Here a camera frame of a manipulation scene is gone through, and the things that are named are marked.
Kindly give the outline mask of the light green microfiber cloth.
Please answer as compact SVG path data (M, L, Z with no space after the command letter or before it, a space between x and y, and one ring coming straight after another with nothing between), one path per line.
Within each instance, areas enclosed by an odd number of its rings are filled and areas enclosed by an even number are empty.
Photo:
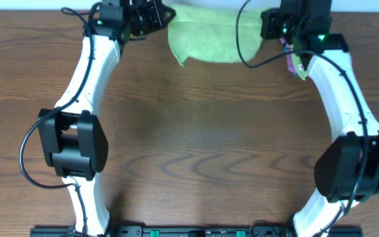
M174 4L176 16L168 25L168 43L184 66L188 58L208 63L250 61L261 43L262 9L213 10Z

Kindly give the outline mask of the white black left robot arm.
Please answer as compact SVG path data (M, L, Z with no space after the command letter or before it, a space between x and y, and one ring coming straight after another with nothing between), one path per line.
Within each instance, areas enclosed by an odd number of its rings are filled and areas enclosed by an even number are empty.
M38 115L45 162L68 188L76 216L73 236L105 236L110 214L101 173L109 145L98 116L124 46L162 30L176 11L162 1L100 1L84 20L82 52L69 85L53 109Z

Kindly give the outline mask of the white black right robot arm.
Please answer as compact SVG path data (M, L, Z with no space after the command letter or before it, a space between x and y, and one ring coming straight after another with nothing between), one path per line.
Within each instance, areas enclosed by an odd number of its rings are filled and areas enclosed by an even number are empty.
M282 1L262 13L261 37L292 46L322 99L332 143L314 167L315 191L290 221L293 236L327 236L357 204L379 194L379 122L361 93L330 1Z

